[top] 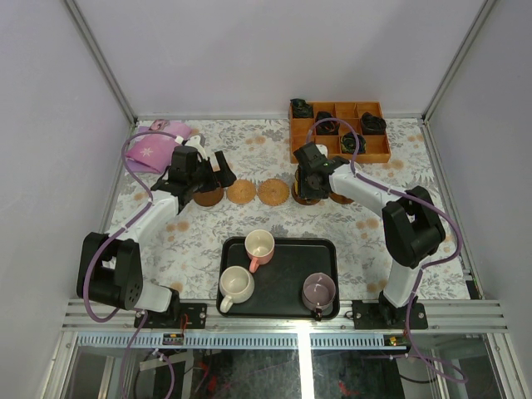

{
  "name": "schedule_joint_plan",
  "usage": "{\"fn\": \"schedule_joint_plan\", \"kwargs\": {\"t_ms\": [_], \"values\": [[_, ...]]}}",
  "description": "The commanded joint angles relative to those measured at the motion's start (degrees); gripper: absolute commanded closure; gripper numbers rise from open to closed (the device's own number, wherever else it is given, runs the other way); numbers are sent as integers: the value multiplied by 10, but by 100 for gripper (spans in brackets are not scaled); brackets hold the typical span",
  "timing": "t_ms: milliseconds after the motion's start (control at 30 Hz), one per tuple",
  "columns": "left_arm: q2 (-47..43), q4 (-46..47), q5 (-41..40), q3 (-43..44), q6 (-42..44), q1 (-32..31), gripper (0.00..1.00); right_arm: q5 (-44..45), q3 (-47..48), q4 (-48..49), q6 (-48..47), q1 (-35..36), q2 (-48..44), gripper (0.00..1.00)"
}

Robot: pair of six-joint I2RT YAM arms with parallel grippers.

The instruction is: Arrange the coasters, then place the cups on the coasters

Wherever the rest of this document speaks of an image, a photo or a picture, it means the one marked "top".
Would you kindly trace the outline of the woven rattan coaster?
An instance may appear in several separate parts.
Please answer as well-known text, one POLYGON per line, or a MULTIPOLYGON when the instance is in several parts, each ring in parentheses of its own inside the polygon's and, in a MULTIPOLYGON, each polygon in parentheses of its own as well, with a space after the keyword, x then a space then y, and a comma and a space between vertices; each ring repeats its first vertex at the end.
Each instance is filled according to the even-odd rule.
POLYGON ((227 198, 234 204, 247 204, 252 201, 256 195, 255 184, 250 180, 236 180, 227 189, 227 198))
POLYGON ((258 196, 263 204, 278 206, 283 204, 289 197, 288 185, 280 179, 265 180, 258 188, 258 196))

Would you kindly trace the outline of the dark brown wooden coaster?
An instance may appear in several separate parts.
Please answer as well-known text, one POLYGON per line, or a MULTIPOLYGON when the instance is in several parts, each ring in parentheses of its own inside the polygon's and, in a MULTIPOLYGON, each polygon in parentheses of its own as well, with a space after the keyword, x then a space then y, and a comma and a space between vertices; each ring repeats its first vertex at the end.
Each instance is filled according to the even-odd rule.
POLYGON ((296 192, 294 185, 292 186, 291 194, 292 194, 293 199, 298 204, 305 205, 305 206, 315 205, 315 204, 318 204, 321 201, 321 199, 303 199, 303 198, 301 198, 298 195, 298 193, 296 192))

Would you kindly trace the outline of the pink ceramic cup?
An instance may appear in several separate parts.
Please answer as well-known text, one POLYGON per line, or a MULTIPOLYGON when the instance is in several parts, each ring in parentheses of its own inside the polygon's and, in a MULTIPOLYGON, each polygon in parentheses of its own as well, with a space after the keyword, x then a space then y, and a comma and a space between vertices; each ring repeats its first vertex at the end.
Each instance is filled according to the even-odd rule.
POLYGON ((250 273, 256 273, 260 266, 271 261, 274 247, 275 239, 267 230, 256 229, 245 237, 244 248, 250 259, 250 273))

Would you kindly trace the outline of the cream white ceramic cup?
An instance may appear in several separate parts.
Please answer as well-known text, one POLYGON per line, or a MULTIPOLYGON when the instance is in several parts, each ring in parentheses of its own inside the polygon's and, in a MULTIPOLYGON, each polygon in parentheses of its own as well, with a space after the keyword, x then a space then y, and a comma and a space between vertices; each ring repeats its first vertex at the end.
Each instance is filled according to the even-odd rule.
POLYGON ((223 271, 219 279, 219 291, 222 301, 221 313, 227 313, 234 304, 248 301, 254 293, 253 275, 244 267, 231 266, 223 271))

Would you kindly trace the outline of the purple ceramic cup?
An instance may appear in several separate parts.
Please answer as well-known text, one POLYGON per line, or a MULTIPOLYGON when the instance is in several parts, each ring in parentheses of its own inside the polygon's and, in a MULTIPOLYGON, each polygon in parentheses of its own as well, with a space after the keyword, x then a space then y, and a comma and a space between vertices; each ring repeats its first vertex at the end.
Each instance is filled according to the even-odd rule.
POLYGON ((336 294, 336 284, 325 273, 310 274, 303 282, 303 304, 316 321, 323 319, 324 312, 332 306, 336 294))

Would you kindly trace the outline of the yellow ceramic cup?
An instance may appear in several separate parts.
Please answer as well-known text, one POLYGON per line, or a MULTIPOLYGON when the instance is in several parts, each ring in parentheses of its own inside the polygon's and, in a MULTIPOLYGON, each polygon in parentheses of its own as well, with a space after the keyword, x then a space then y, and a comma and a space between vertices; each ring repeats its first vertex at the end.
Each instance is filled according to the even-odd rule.
POLYGON ((295 195, 299 196, 299 169, 294 173, 293 191, 295 195))

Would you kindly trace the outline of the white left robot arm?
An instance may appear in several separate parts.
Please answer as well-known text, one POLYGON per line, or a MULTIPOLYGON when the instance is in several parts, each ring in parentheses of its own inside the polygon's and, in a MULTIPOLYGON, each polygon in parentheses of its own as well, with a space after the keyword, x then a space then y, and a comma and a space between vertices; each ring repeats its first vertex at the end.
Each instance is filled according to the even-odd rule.
POLYGON ((178 139, 170 164, 152 185, 146 186, 146 202, 116 230, 90 233, 82 244, 76 292, 88 315, 98 323, 92 303, 119 310, 153 313, 164 328, 176 326, 182 317, 179 294, 143 278, 141 253, 164 224, 177 216, 196 193, 228 188, 236 176, 223 151, 214 154, 213 165, 204 149, 204 137, 178 139))

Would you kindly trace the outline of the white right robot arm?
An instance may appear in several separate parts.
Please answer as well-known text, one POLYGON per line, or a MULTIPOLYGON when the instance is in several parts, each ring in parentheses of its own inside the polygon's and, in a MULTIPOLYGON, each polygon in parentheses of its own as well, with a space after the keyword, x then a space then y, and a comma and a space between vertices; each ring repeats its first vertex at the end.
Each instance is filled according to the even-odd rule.
POLYGON ((407 191, 388 188, 342 157, 328 159, 312 142, 295 150, 294 156, 295 192, 302 200, 339 195, 382 219, 392 267, 379 294, 378 314, 385 326, 401 326, 408 319, 407 304, 415 295, 422 264, 446 237, 430 194, 420 186, 407 191))

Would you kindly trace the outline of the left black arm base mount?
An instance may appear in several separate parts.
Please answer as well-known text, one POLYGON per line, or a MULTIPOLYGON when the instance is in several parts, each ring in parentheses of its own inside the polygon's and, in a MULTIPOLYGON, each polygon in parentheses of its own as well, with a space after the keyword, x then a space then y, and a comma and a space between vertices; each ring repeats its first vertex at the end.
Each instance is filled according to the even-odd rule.
POLYGON ((208 306, 206 303, 181 303, 177 309, 164 313, 149 311, 143 328, 195 330, 204 329, 208 306))

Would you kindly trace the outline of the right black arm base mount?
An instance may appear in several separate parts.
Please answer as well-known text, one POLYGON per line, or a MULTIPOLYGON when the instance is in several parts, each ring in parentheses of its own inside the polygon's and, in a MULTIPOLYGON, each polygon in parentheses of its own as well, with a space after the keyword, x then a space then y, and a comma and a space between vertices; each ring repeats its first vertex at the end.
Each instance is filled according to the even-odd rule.
MULTIPOLYGON (((362 300, 352 301, 352 313, 354 327, 360 330, 384 330, 384 329, 406 329, 407 305, 401 308, 394 308, 390 304, 377 302, 364 302, 362 300)), ((411 306, 410 329, 427 330, 428 322, 426 310, 422 303, 416 299, 411 306)))

